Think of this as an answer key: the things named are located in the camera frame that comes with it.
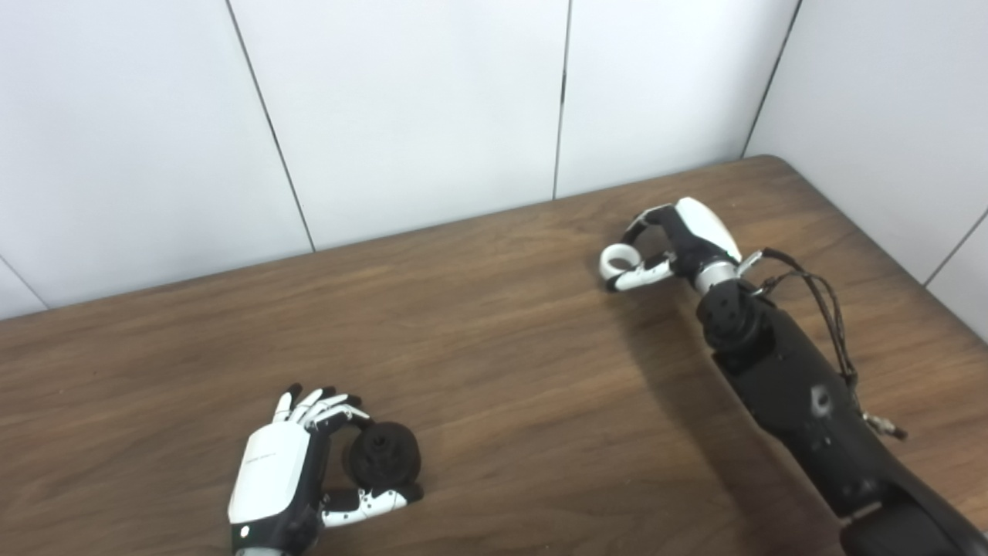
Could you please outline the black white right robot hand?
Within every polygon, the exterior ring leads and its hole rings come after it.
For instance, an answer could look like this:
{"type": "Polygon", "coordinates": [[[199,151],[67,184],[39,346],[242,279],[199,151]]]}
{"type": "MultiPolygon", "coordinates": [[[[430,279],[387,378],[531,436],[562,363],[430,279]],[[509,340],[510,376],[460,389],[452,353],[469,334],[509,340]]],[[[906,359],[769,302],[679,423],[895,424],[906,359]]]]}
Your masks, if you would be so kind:
{"type": "Polygon", "coordinates": [[[685,279],[699,295],[739,279],[742,261],[726,225],[705,204],[691,197],[639,212],[620,242],[600,255],[599,272],[610,292],[624,292],[673,277],[685,279]],[[633,242],[646,229],[660,228],[669,249],[644,257],[633,242]]]}

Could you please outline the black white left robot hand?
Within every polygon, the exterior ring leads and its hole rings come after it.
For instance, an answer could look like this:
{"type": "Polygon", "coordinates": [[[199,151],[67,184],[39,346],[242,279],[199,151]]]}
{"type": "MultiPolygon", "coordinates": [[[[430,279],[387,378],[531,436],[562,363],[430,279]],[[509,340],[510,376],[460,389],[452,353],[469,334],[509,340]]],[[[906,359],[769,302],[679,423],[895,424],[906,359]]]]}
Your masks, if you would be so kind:
{"type": "Polygon", "coordinates": [[[227,506],[234,555],[303,555],[326,529],[423,500],[415,434],[361,405],[332,386],[304,394],[294,383],[279,396],[272,418],[249,436],[227,506]],[[353,485],[327,489],[332,437],[346,427],[357,430],[343,451],[353,485]]]}

